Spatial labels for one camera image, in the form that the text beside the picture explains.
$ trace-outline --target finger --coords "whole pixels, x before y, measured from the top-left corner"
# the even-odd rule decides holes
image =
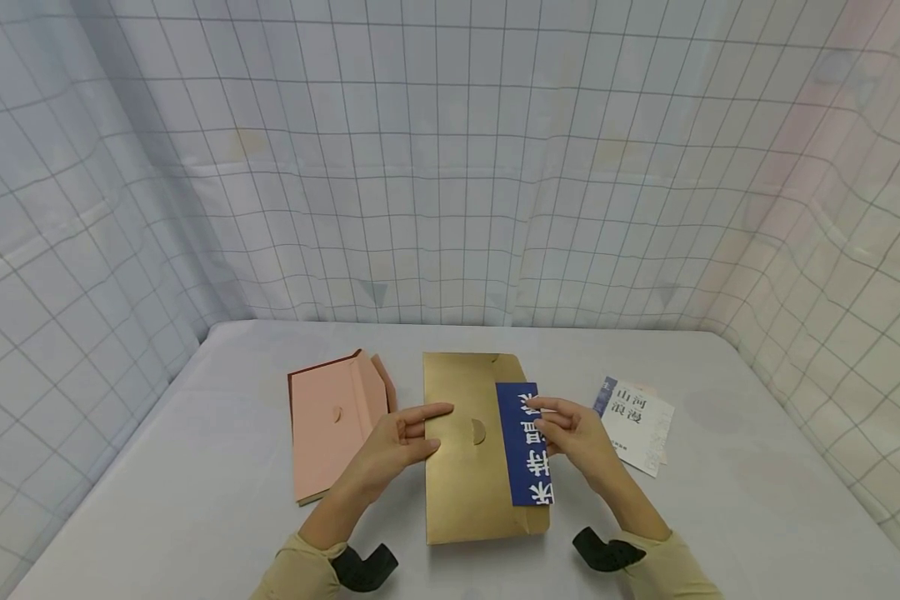
[[[404,462],[406,465],[419,463],[435,453],[437,448],[440,448],[439,440],[421,440],[421,438],[417,438],[417,440],[413,440],[407,446],[402,447]]]
[[[422,438],[424,434],[424,423],[414,423],[413,425],[407,425],[404,429],[403,435],[407,440],[409,438]]]
[[[564,417],[572,417],[574,415],[581,414],[582,411],[589,410],[580,404],[575,402],[570,402],[570,400],[564,400],[563,398],[555,398],[555,397],[534,397],[527,400],[527,405],[531,408],[546,408],[552,411],[557,411],[560,415]]]
[[[543,421],[555,423],[562,429],[566,429],[568,431],[573,430],[573,420],[570,417],[564,417],[563,415],[560,415],[559,412],[544,412],[540,415],[540,418],[543,418]]]
[[[402,419],[407,425],[414,423],[423,423],[426,419],[440,417],[453,411],[453,405],[449,402],[434,402],[433,404],[423,404],[422,406],[414,406],[396,412],[396,418]]]
[[[565,442],[569,440],[571,435],[569,431],[562,429],[556,423],[544,421],[542,418],[538,418],[533,424],[537,426],[537,429],[547,439],[547,442],[556,443],[560,448],[565,448]]]

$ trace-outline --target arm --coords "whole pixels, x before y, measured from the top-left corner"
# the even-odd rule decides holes
[[[340,581],[330,561],[343,553],[363,512],[403,469],[437,451],[423,422],[452,404],[416,406],[386,415],[296,535],[278,552],[250,600],[332,600]]]
[[[527,405],[551,411],[536,421],[547,438],[548,453],[567,455],[613,512],[622,529],[617,537],[646,552],[640,562],[624,569],[636,600],[723,599],[688,545],[633,481],[596,412],[560,398],[537,397]]]

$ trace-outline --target black wrist strap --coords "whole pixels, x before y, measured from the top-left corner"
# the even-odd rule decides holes
[[[373,592],[384,585],[399,562],[387,546],[380,544],[366,561],[360,558],[356,550],[347,546],[343,554],[330,561],[330,564],[342,586],[352,592],[362,593]]]
[[[601,573],[613,573],[622,568],[639,563],[641,558],[647,556],[640,548],[621,541],[621,539],[603,540],[587,527],[572,539],[572,545],[583,557],[587,566]]]

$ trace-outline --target fabric backdrop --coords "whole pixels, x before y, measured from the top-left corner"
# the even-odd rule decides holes
[[[900,0],[0,0],[0,598],[235,318],[713,331],[900,549]]]

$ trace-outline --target card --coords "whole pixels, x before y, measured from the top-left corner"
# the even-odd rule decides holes
[[[536,396],[536,383],[497,383],[513,506],[553,504],[547,441],[533,425],[540,411],[527,406]]]
[[[663,447],[670,433],[673,405],[638,386],[613,377],[603,380],[594,408],[620,460],[657,477]]]
[[[643,385],[639,383],[631,384],[637,390],[641,392],[648,393],[650,396],[657,396],[657,388],[653,386]],[[608,392],[604,392],[601,387],[600,393],[597,394],[597,399],[594,400],[593,410],[597,411],[597,415],[603,416],[603,413],[607,411],[607,405],[609,404],[610,394]],[[660,452],[660,465],[666,465],[667,463],[667,451],[663,450]]]

